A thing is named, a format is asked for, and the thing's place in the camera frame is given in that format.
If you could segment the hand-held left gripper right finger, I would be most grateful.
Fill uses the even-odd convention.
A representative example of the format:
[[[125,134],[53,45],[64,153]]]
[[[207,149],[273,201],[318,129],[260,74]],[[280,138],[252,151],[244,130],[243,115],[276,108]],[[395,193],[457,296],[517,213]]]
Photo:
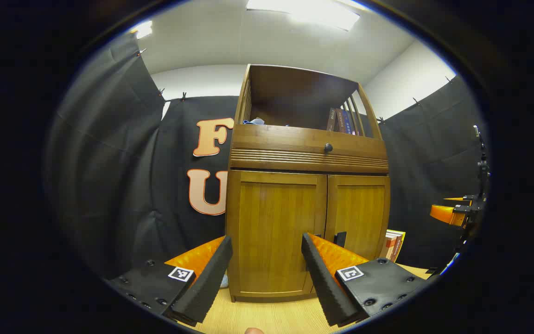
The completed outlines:
[[[385,315],[430,284],[387,258],[368,260],[312,233],[303,234],[301,251],[330,326]]]

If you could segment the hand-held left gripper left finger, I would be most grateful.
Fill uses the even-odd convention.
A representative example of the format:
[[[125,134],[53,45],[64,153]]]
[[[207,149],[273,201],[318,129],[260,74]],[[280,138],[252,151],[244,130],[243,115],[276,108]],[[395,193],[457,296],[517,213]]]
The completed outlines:
[[[222,236],[170,260],[148,259],[106,283],[155,315],[195,327],[212,307],[232,254],[231,237]]]

